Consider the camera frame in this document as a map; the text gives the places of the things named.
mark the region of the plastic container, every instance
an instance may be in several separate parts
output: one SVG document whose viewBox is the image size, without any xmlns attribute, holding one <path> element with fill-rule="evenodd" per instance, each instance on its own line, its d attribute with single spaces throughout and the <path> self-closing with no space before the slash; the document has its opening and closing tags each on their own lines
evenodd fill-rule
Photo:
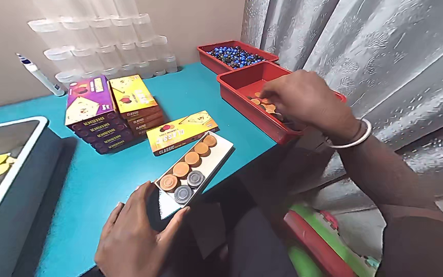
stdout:
<svg viewBox="0 0 443 277">
<path fill-rule="evenodd" d="M 101 71 L 105 67 L 95 52 L 95 48 L 74 49 L 71 53 L 76 57 L 85 72 Z"/>
<path fill-rule="evenodd" d="M 69 85 L 73 82 L 77 82 L 83 71 L 73 70 L 68 72 L 59 72 L 56 74 L 56 79 L 61 82 L 66 88 L 69 89 Z"/>
<path fill-rule="evenodd" d="M 83 72 L 81 74 L 81 78 L 82 79 L 89 79 L 89 78 L 93 78 L 93 77 L 99 77 L 100 75 L 102 75 L 102 71 Z"/>
<path fill-rule="evenodd" d="M 59 21 L 61 17 L 60 6 L 56 3 L 56 0 L 34 0 L 34 6 L 40 10 L 40 13 L 48 19 Z"/>
<path fill-rule="evenodd" d="M 168 73 L 177 72 L 177 60 L 175 59 L 175 56 L 165 58 L 163 59 L 163 62 L 165 63 L 165 70 Z"/>
<path fill-rule="evenodd" d="M 121 77 L 133 76 L 136 75 L 136 66 L 135 65 L 125 65 L 121 66 L 120 72 Z"/>
<path fill-rule="evenodd" d="M 63 28 L 59 22 L 39 19 L 29 21 L 27 24 L 42 38 L 49 48 L 59 48 L 67 44 Z"/>
<path fill-rule="evenodd" d="M 142 62 L 136 66 L 136 72 L 139 74 L 141 79 L 149 79 L 153 77 L 153 67 L 151 67 L 150 62 Z"/>
<path fill-rule="evenodd" d="M 111 19 L 116 26 L 115 32 L 120 43 L 134 43 L 138 41 L 138 36 L 132 27 L 131 18 Z"/>
<path fill-rule="evenodd" d="M 155 38 L 152 21 L 147 13 L 133 17 L 132 22 L 140 41 L 151 41 Z"/>
<path fill-rule="evenodd" d="M 120 72 L 118 68 L 109 68 L 102 71 L 102 75 L 104 75 L 107 80 L 112 80 L 120 77 Z"/>
<path fill-rule="evenodd" d="M 134 0 L 114 0 L 120 17 L 138 16 L 138 8 Z"/>
<path fill-rule="evenodd" d="M 284 144 L 297 136 L 304 135 L 306 130 L 297 132 L 287 128 L 285 124 L 258 108 L 247 96 L 254 97 L 254 93 L 261 91 L 266 82 L 290 73 L 272 62 L 261 62 L 220 74 L 217 76 L 217 80 L 220 83 L 221 97 L 225 101 L 276 143 Z M 336 96 L 346 102 L 344 95 L 336 92 Z"/>
<path fill-rule="evenodd" d="M 246 43 L 243 43 L 242 41 L 225 41 L 225 42 L 209 44 L 209 45 L 205 45 L 205 46 L 199 46 L 197 48 L 197 50 L 199 51 L 199 59 L 201 60 L 201 63 L 204 66 L 206 66 L 207 68 L 209 68 L 209 70 L 213 71 L 216 74 L 222 74 L 225 72 L 236 70 L 236 69 L 233 69 L 230 66 L 222 63 L 217 58 L 208 54 L 208 52 L 210 52 L 213 49 L 215 49 L 216 47 L 220 47 L 220 46 L 226 46 L 226 47 L 240 46 L 240 48 L 242 50 L 246 50 L 247 52 L 249 52 L 251 54 L 258 54 L 269 62 L 275 62 L 279 59 L 278 56 L 276 56 L 274 54 L 267 53 L 266 51 L 262 51 L 261 49 L 258 49 L 252 45 L 248 45 Z"/>
<path fill-rule="evenodd" d="M 99 47 L 97 53 L 105 68 L 120 68 L 123 65 L 114 45 Z"/>
<path fill-rule="evenodd" d="M 69 46 L 48 49 L 44 51 L 44 55 L 47 59 L 52 60 L 56 67 L 62 72 L 83 70 L 78 61 L 74 58 L 70 49 L 71 47 Z"/>
<path fill-rule="evenodd" d="M 117 18 L 119 14 L 114 4 L 114 0 L 89 0 L 94 7 L 97 18 Z"/>
<path fill-rule="evenodd" d="M 164 35 L 157 35 L 153 40 L 153 46 L 157 53 L 158 59 L 165 59 L 174 56 L 174 52 L 168 46 L 167 37 Z"/>
<path fill-rule="evenodd" d="M 89 22 L 100 46 L 114 45 L 119 42 L 115 33 L 115 26 L 110 19 L 95 19 Z"/>
<path fill-rule="evenodd" d="M 139 53 L 143 60 L 157 60 L 157 53 L 155 52 L 155 48 L 153 47 L 153 43 L 151 41 L 137 42 L 136 45 L 139 47 Z"/>
<path fill-rule="evenodd" d="M 163 60 L 153 60 L 148 62 L 153 67 L 153 75 L 161 76 L 167 73 L 167 71 L 165 70 L 165 63 L 163 62 Z"/>
<path fill-rule="evenodd" d="M 63 21 L 63 26 L 69 30 L 67 35 L 72 40 L 72 46 L 85 49 L 98 47 L 97 38 L 87 21 Z"/>
<path fill-rule="evenodd" d="M 95 9 L 89 0 L 53 0 L 55 8 L 61 10 L 66 21 L 85 21 L 95 19 Z"/>
<path fill-rule="evenodd" d="M 143 62 L 141 57 L 139 56 L 138 47 L 136 47 L 135 43 L 125 43 L 118 45 L 120 56 L 122 60 L 127 65 L 138 64 Z"/>
</svg>

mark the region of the bracelet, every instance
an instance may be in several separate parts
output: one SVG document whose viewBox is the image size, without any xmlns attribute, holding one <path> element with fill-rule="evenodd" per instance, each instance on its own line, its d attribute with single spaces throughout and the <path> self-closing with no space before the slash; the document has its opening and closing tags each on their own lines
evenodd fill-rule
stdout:
<svg viewBox="0 0 443 277">
<path fill-rule="evenodd" d="M 349 147 L 353 147 L 353 146 L 359 145 L 360 143 L 364 142 L 372 133 L 372 124 L 370 123 L 370 121 L 368 121 L 365 118 L 362 118 L 360 120 L 367 124 L 367 131 L 365 132 L 365 134 L 363 134 L 363 136 L 361 136 L 361 138 L 357 139 L 355 142 L 345 144 L 345 145 L 332 145 L 329 142 L 329 138 L 327 138 L 326 139 L 327 146 L 329 146 L 330 148 L 349 148 Z"/>
</svg>

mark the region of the blue table surface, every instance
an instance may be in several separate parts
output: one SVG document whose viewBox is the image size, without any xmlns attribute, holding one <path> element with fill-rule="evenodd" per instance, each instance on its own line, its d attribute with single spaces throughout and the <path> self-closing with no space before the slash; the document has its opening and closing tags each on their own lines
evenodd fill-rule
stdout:
<svg viewBox="0 0 443 277">
<path fill-rule="evenodd" d="M 219 125 L 217 134 L 233 142 L 235 151 L 207 189 L 275 145 L 220 97 L 216 74 L 200 63 L 147 79 L 145 85 L 170 120 L 207 110 Z M 50 129 L 60 137 L 75 136 L 64 125 L 65 106 L 66 97 L 54 96 L 2 106 L 0 123 L 41 115 L 49 119 Z M 99 155 L 78 140 L 36 275 L 78 276 L 93 266 L 100 232 L 110 211 L 119 201 L 125 202 L 138 185 L 160 176 L 189 147 L 155 157 L 148 141 L 144 141 L 115 154 Z"/>
</svg>

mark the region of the red plastic tray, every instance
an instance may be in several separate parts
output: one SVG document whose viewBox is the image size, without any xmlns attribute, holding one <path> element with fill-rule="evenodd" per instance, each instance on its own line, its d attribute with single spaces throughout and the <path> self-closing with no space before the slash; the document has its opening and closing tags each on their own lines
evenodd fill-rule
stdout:
<svg viewBox="0 0 443 277">
<path fill-rule="evenodd" d="M 220 47 L 220 46 L 222 46 L 222 47 L 223 46 L 226 46 L 226 47 L 240 46 L 240 48 L 242 50 L 246 50 L 247 52 L 249 52 L 251 54 L 258 54 L 261 57 L 263 57 L 264 59 L 268 60 L 269 62 L 275 62 L 279 59 L 278 56 L 276 56 L 274 54 L 267 53 L 266 51 L 262 51 L 261 49 L 258 49 L 252 45 L 248 45 L 246 43 L 243 43 L 242 41 L 224 41 L 224 42 L 220 42 L 220 43 L 199 46 L 197 48 L 197 50 L 199 51 L 199 59 L 201 60 L 201 63 L 216 74 L 222 74 L 225 72 L 235 71 L 235 70 L 240 70 L 243 68 L 250 67 L 250 66 L 245 66 L 243 68 L 233 69 L 230 66 L 222 63 L 217 58 L 208 54 L 209 51 L 215 49 L 216 47 Z"/>
<path fill-rule="evenodd" d="M 225 101 L 247 117 L 276 143 L 285 144 L 293 138 L 303 135 L 305 130 L 297 132 L 287 128 L 279 120 L 258 108 L 247 96 L 254 97 L 254 93 L 261 91 L 266 82 L 290 73 L 290 71 L 274 63 L 261 62 L 220 74 L 217 76 L 217 80 L 220 83 L 221 97 Z M 346 102 L 344 95 L 336 92 L 336 96 L 342 102 Z"/>
</svg>

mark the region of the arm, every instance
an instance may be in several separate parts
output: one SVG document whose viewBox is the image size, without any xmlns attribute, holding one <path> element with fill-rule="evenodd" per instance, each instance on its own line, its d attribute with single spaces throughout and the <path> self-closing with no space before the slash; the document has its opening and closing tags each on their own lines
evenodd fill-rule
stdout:
<svg viewBox="0 0 443 277">
<path fill-rule="evenodd" d="M 315 72 L 297 71 L 266 83 L 261 97 L 279 110 L 328 135 L 336 145 L 356 141 L 366 131 L 351 109 L 340 102 Z M 370 136 L 361 144 L 338 150 L 348 176 L 378 206 L 386 221 L 425 216 L 443 221 L 433 194 L 394 151 Z"/>
</svg>

